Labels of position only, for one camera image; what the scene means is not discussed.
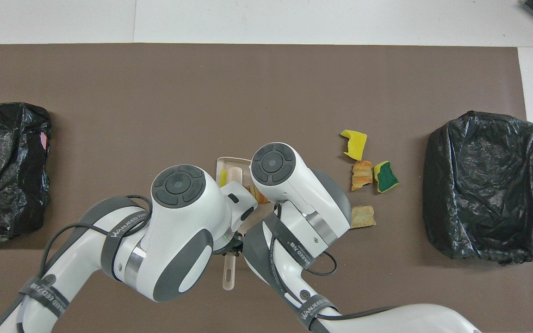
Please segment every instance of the black trash bag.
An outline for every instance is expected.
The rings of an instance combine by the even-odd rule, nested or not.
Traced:
[[[533,261],[533,123],[470,111],[434,131],[423,220],[450,258]]]
[[[38,230],[49,202],[50,116],[26,103],[0,104],[0,241]]]

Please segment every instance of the robotic arm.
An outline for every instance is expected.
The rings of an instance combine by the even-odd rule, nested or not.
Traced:
[[[230,244],[241,221],[258,206],[241,184],[219,188],[208,173],[192,165],[162,171],[151,194],[149,218],[127,197],[91,207],[80,221],[80,226],[91,228],[74,230],[43,274],[21,289],[0,318],[0,333],[50,332],[89,276],[100,269],[154,302],[178,297],[195,284],[210,255]]]
[[[349,229],[347,197],[326,173],[307,168],[299,154],[284,143],[260,148],[250,170],[256,187],[277,204],[273,213],[246,233],[244,258],[309,331],[480,333],[460,314],[439,305],[341,315],[302,279],[302,271]]]

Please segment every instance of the gray strap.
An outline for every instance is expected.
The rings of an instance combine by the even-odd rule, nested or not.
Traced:
[[[275,238],[283,245],[283,248],[300,264],[303,268],[308,268],[316,259],[307,251],[295,235],[281,222],[275,213],[269,214],[263,220],[271,230]]]
[[[145,221],[145,217],[148,213],[144,210],[136,211],[135,213],[125,217],[119,224],[117,224],[108,234],[104,245],[102,245],[102,253],[100,254],[100,264],[102,270],[110,277],[120,281],[116,275],[114,275],[114,259],[116,257],[120,242],[125,234],[133,229],[140,222]]]
[[[36,276],[30,278],[18,293],[26,295],[42,304],[42,306],[53,312],[57,318],[65,313],[65,310],[69,306],[69,301],[57,288]]]
[[[310,330],[311,322],[318,315],[323,308],[334,308],[335,306],[323,297],[322,295],[313,295],[308,298],[305,303],[297,310],[297,318],[304,325],[305,328]]]

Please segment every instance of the gray joint cap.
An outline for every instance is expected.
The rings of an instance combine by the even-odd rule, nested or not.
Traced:
[[[295,168],[295,154],[283,143],[269,143],[260,148],[252,158],[252,175],[263,185],[283,183]]]
[[[205,191],[203,170],[183,164],[165,169],[154,180],[152,195],[166,208],[181,208],[194,203]]]

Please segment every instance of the brown table surface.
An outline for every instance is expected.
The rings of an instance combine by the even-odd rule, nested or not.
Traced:
[[[533,263],[500,267],[449,259],[427,240],[421,182],[427,137],[468,110],[525,118],[514,48],[213,44],[0,45],[0,103],[49,110],[45,226],[0,244],[0,314],[32,274],[41,249],[93,203],[149,194],[175,164],[213,174],[216,158],[250,158],[268,142],[294,146],[349,192],[353,129],[364,159],[391,161],[400,185],[348,194],[377,226],[347,232],[329,251],[331,277],[304,277],[348,314],[437,303],[482,331],[533,331]],[[277,294],[237,261],[233,291],[213,257],[197,285],[156,304],[93,274],[55,332],[302,332]],[[319,264],[326,269],[327,264]]]

